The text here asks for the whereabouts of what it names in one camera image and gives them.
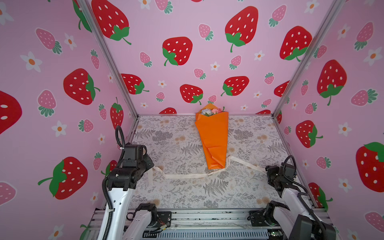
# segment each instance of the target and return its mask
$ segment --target pink strawberry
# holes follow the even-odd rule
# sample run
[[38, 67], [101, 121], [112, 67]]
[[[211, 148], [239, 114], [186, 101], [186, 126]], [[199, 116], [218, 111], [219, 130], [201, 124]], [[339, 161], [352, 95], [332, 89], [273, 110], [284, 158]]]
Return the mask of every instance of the pink strawberry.
[[0, 182], [0, 206], [6, 204], [16, 197], [17, 190], [11, 184], [1, 181]]
[[211, 31], [211, 27], [206, 24], [199, 25], [200, 37], [205, 38], [206, 41], [210, 41], [214, 38], [214, 32]]
[[57, 55], [60, 55], [60, 53], [63, 52], [61, 50], [60, 43], [58, 41], [55, 41], [55, 37], [52, 33], [41, 28], [36, 28], [35, 32], [45, 48], [52, 50], [52, 52]]
[[305, 95], [308, 91], [308, 80], [305, 79], [303, 85], [301, 86], [301, 95]]
[[140, 61], [144, 64], [144, 66], [146, 67], [151, 67], [152, 66], [152, 62], [151, 62], [151, 58], [148, 56], [148, 54], [146, 54], [145, 52], [141, 52], [140, 53]]
[[271, 102], [272, 102], [272, 99], [265, 100], [262, 104], [262, 108], [266, 108], [269, 104], [271, 104]]
[[51, 91], [43, 90], [37, 98], [37, 102], [40, 105], [38, 109], [41, 115], [47, 118], [55, 113], [53, 109], [56, 107], [56, 100]]
[[317, 166], [321, 167], [322, 169], [327, 169], [331, 167], [331, 161], [327, 157], [319, 157], [316, 160]]
[[99, 105], [99, 111], [100, 111], [100, 117], [103, 120], [106, 120], [107, 119], [107, 109], [105, 109], [103, 104]]
[[273, 11], [272, 18], [269, 19], [269, 26], [273, 28], [276, 25], [278, 25], [279, 21], [281, 21], [284, 18], [286, 11], [287, 11], [287, 5], [281, 5], [275, 11]]
[[164, 11], [165, 14], [172, 12], [172, 3], [168, 0], [155, 0], [156, 6], [160, 11]]
[[216, 100], [217, 100], [216, 95], [212, 95], [208, 98], [208, 103], [214, 104]]
[[290, 134], [291, 133], [291, 127], [290, 126], [286, 126], [285, 129], [284, 129], [284, 133], [286, 135]]
[[264, 81], [266, 84], [271, 85], [274, 79], [275, 77], [273, 76], [273, 73], [268, 73], [267, 75], [265, 75]]
[[205, 79], [207, 77], [206, 74], [204, 73], [204, 71], [201, 69], [198, 69], [198, 68], [195, 68], [193, 73], [195, 74], [195, 77], [200, 78], [200, 79]]
[[376, 228], [380, 232], [384, 232], [384, 216], [381, 216], [377, 212], [370, 212], [365, 215], [365, 220], [367, 220], [372, 227]]
[[321, 58], [325, 54], [326, 51], [327, 51], [327, 47], [324, 45], [321, 45], [319, 48], [316, 49], [313, 57], [314, 58]]
[[82, 132], [90, 132], [93, 129], [93, 123], [88, 119], [81, 120], [78, 126], [79, 130]]
[[359, 51], [363, 49], [368, 43], [367, 41], [373, 35], [373, 22], [369, 22], [364, 25], [364, 27], [360, 30], [359, 34], [356, 37], [357, 42], [355, 42], [355, 50]]
[[241, 63], [241, 56], [238, 55], [238, 56], [232, 58], [231, 64], [229, 64], [229, 68], [232, 70], [235, 70], [237, 68], [237, 66], [240, 65], [240, 63]]
[[95, 66], [95, 68], [99, 69], [100, 61], [99, 61], [99, 58], [98, 58], [98, 55], [97, 55], [95, 49], [91, 50], [91, 61], [92, 61], [93, 65]]
[[351, 103], [353, 105], [362, 107], [365, 106], [367, 103], [371, 104], [377, 99], [378, 93], [376, 93], [376, 90], [369, 89], [366, 90], [360, 90], [358, 91], [352, 98]]
[[101, 165], [101, 153], [97, 152], [94, 157], [95, 159], [93, 160], [93, 168], [95, 171], [97, 171]]
[[164, 100], [165, 96], [163, 92], [159, 92], [156, 94], [156, 100], [159, 102], [162, 102]]
[[313, 112], [316, 112], [316, 109], [317, 109], [316, 103], [308, 104], [308, 106], [305, 108], [305, 113], [312, 114]]

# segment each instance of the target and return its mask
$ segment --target orange paper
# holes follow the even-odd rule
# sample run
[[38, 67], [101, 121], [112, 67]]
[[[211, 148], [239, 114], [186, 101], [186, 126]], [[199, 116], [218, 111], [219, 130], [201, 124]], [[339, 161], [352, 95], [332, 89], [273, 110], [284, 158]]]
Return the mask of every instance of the orange paper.
[[[212, 110], [217, 107], [210, 103], [203, 109], [207, 108]], [[203, 143], [208, 169], [225, 168], [228, 144], [228, 112], [207, 117], [202, 115], [200, 110], [196, 114], [195, 124]]]

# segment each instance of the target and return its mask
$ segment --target white daisy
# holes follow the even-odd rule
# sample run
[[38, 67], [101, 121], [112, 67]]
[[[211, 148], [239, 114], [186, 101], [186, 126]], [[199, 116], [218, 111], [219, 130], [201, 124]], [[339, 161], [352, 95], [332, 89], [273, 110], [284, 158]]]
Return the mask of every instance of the white daisy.
[[365, 0], [364, 4], [368, 4], [368, 6], [372, 6], [375, 0]]
[[348, 127], [348, 123], [345, 122], [343, 125], [339, 124], [339, 134], [344, 134], [344, 136], [348, 136], [348, 132], [352, 131], [352, 128]]
[[141, 9], [148, 9], [149, 10], [149, 4], [151, 3], [152, 0], [138, 0], [140, 4]]
[[27, 70], [35, 69], [36, 71], [40, 72], [39, 65], [42, 64], [43, 61], [36, 59], [32, 52], [29, 52], [28, 56], [20, 55], [20, 57], [22, 60], [24, 60], [24, 62], [26, 62], [25, 67]]
[[13, 18], [7, 13], [7, 7], [5, 6], [5, 3], [0, 2], [0, 24], [5, 25], [5, 20], [13, 21]]
[[57, 121], [57, 125], [52, 127], [52, 130], [56, 132], [56, 137], [60, 135], [66, 135], [65, 129], [67, 128], [66, 124], [61, 124], [60, 121]]
[[348, 192], [348, 189], [352, 189], [352, 186], [348, 184], [348, 179], [340, 179], [339, 178], [339, 188], [344, 189], [345, 192]]
[[292, 109], [295, 109], [296, 110], [296, 107], [297, 107], [297, 103], [296, 101], [294, 103], [292, 103]]
[[359, 237], [358, 237], [358, 233], [356, 231], [352, 232], [351, 230], [348, 230], [348, 239], [350, 240], [360, 240]]
[[164, 88], [166, 86], [165, 81], [158, 81], [158, 82], [159, 82], [158, 86], [160, 86], [162, 88]]
[[102, 143], [105, 143], [105, 136], [100, 133], [100, 137], [98, 137], [97, 140], [99, 140], [99, 145], [101, 145]]
[[313, 13], [313, 10], [319, 5], [320, 3], [318, 3], [317, 0], [312, 0], [310, 2], [307, 2], [307, 8], [305, 9], [304, 13], [307, 13], [307, 12]]
[[98, 192], [93, 192], [93, 195], [90, 199], [90, 201], [92, 202], [92, 205], [98, 200], [97, 195], [99, 195]]
[[305, 169], [308, 169], [309, 164], [308, 164], [307, 160], [303, 160], [303, 167], [305, 167]]
[[220, 67], [219, 64], [217, 64], [217, 62], [215, 62], [214, 64], [211, 64], [211, 70], [215, 70], [217, 71], [217, 69]]
[[73, 50], [73, 48], [77, 47], [77, 45], [73, 41], [73, 36], [68, 36], [68, 34], [66, 34], [66, 33], [64, 33], [64, 35], [66, 38], [64, 40], [64, 42], [70, 46], [71, 50]]
[[63, 235], [63, 227], [64, 227], [64, 224], [61, 225], [60, 227], [58, 226], [55, 226], [53, 228], [53, 233], [48, 237], [49, 240], [56, 240], [58, 237], [61, 237]]
[[260, 91], [258, 91], [257, 93], [254, 93], [254, 98], [259, 98], [261, 95], [263, 95], [262, 93], [260, 93]]
[[372, 66], [376, 60], [382, 59], [383, 56], [380, 54], [381, 48], [382, 47], [379, 47], [376, 50], [368, 50], [368, 56], [363, 60], [363, 62], [368, 62], [368, 64]]
[[347, 36], [347, 32], [351, 29], [350, 26], [347, 26], [347, 24], [344, 24], [344, 26], [337, 32], [339, 36], [337, 37], [337, 40], [340, 38], [345, 38]]
[[308, 62], [307, 65], [305, 66], [305, 69], [308, 70], [308, 67], [311, 65], [311, 62]]
[[108, 80], [109, 80], [110, 83], [113, 83], [113, 75], [112, 75], [112, 73], [108, 74]]
[[264, 57], [264, 56], [265, 56], [265, 54], [263, 53], [262, 50], [260, 50], [260, 52], [255, 53], [255, 60], [259, 60], [259, 61], [261, 61], [261, 60], [262, 60], [262, 57]]

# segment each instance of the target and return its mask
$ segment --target flower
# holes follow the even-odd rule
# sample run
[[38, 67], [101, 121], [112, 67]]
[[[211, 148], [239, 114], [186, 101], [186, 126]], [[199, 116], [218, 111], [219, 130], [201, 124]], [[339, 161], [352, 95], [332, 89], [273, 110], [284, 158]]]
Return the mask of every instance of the flower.
[[261, 95], [263, 95], [262, 93], [260, 93], [260, 91], [258, 91], [257, 93], [254, 93], [254, 98], [259, 98]]
[[368, 62], [368, 64], [370, 66], [373, 65], [373, 63], [376, 61], [376, 60], [379, 60], [379, 59], [382, 59], [383, 56], [380, 54], [380, 51], [381, 51], [381, 48], [382, 47], [379, 47], [378, 49], [376, 49], [375, 51], [373, 51], [372, 49], [370, 49], [368, 51], [368, 57], [366, 57], [363, 62]]
[[211, 70], [215, 70], [215, 71], [217, 71], [217, 69], [220, 67], [220, 65], [219, 64], [217, 64], [217, 62], [215, 62], [214, 64], [211, 64]]
[[159, 81], [158, 86], [161, 86], [162, 88], [164, 88], [166, 86], [165, 81]]
[[100, 137], [98, 137], [97, 140], [99, 140], [99, 144], [101, 145], [102, 143], [105, 143], [105, 136], [100, 133]]
[[356, 231], [352, 232], [351, 230], [348, 230], [348, 239], [350, 240], [360, 240], [359, 237], [358, 237], [358, 233]]
[[63, 235], [63, 232], [62, 232], [63, 227], [64, 227], [64, 224], [61, 225], [60, 227], [55, 226], [53, 228], [53, 233], [48, 237], [48, 239], [56, 240], [58, 237], [61, 237]]
[[141, 3], [140, 7], [141, 9], [148, 9], [149, 10], [149, 4], [151, 3], [152, 0], [139, 0], [139, 3]]
[[308, 67], [311, 65], [311, 62], [308, 62], [307, 65], [305, 66], [305, 69], [308, 70]]
[[339, 188], [344, 189], [345, 192], [348, 192], [348, 189], [352, 189], [352, 186], [348, 184], [348, 179], [342, 180], [339, 178], [339, 182]]
[[365, 0], [364, 4], [368, 4], [368, 6], [372, 6], [375, 0]]
[[98, 192], [93, 192], [93, 195], [90, 199], [90, 201], [92, 202], [92, 205], [98, 200], [97, 195], [99, 195]]
[[350, 26], [347, 26], [347, 24], [344, 24], [343, 28], [337, 32], [339, 34], [339, 36], [337, 37], [337, 40], [339, 40], [340, 38], [345, 38], [350, 28], [351, 28]]
[[213, 115], [213, 113], [212, 113], [212, 111], [211, 111], [210, 109], [203, 109], [203, 110], [201, 111], [201, 114], [206, 115], [206, 116], [211, 116], [211, 115]]
[[42, 64], [43, 61], [41, 61], [40, 59], [36, 59], [32, 52], [29, 52], [28, 56], [20, 55], [20, 57], [26, 62], [25, 67], [27, 70], [31, 70], [33, 68], [36, 71], [40, 72], [39, 65]]
[[312, 0], [310, 2], [307, 2], [307, 8], [305, 9], [304, 13], [310, 12], [313, 13], [313, 10], [315, 7], [319, 6], [320, 3], [317, 2], [317, 0]]
[[348, 136], [348, 132], [352, 131], [352, 128], [348, 127], [348, 123], [345, 122], [343, 125], [339, 124], [339, 134], [344, 134], [344, 136]]
[[0, 12], [2, 13], [0, 14], [0, 24], [3, 26], [5, 25], [5, 20], [13, 21], [13, 18], [6, 11], [7, 7], [5, 6], [5, 3], [0, 2]]
[[61, 124], [60, 121], [57, 121], [57, 125], [52, 127], [53, 131], [56, 131], [56, 137], [66, 135], [65, 129], [67, 128], [66, 124]]
[[110, 83], [113, 83], [113, 75], [112, 75], [112, 73], [108, 74], [108, 80], [109, 80]]
[[264, 56], [265, 56], [265, 54], [263, 53], [262, 50], [260, 50], [260, 52], [255, 53], [255, 60], [259, 60], [259, 61], [261, 61], [261, 60], [262, 60], [262, 57], [264, 57]]
[[292, 103], [292, 109], [296, 110], [296, 107], [297, 107], [297, 103], [295, 101], [294, 103]]
[[70, 46], [71, 50], [73, 50], [73, 48], [77, 47], [77, 45], [73, 41], [73, 36], [68, 36], [68, 34], [66, 34], [66, 33], [64, 33], [64, 35], [66, 38], [66, 40], [64, 40], [64, 42]]
[[305, 167], [305, 169], [308, 169], [309, 164], [307, 163], [307, 160], [303, 160], [303, 167]]

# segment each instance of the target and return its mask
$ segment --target strawberry print wallpaper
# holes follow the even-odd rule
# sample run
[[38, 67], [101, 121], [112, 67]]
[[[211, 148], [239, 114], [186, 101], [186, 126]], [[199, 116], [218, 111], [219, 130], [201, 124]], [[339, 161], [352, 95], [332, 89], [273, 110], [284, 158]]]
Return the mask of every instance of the strawberry print wallpaper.
[[0, 34], [0, 239], [82, 239], [133, 118], [76, 0], [0, 0]]
[[139, 114], [273, 112], [333, 2], [88, 1]]
[[346, 2], [279, 127], [339, 239], [384, 239], [383, 1]]

